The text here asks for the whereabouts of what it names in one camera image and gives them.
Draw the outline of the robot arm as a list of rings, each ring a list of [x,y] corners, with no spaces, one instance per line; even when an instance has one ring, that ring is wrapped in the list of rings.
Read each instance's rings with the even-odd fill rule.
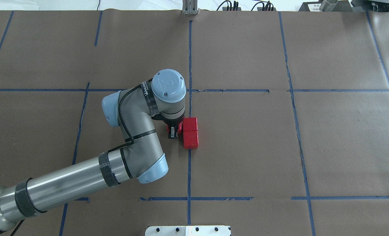
[[[178,138],[185,96],[183,76],[163,69],[136,87],[104,97],[104,116],[109,125],[120,127],[125,142],[89,160],[0,187],[0,234],[26,218],[132,178],[146,184],[165,176],[168,164],[153,121],[168,126],[169,139]]]

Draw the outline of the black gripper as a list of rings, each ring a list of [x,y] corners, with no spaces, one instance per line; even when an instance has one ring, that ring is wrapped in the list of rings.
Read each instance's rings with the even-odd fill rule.
[[[184,120],[184,116],[180,116],[176,119],[167,119],[164,118],[164,123],[168,125],[168,138],[177,139],[178,138],[178,126]]]

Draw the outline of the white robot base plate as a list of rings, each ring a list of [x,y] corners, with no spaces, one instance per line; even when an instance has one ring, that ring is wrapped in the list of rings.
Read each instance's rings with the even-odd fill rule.
[[[231,236],[231,227],[224,225],[150,226],[145,236]]]

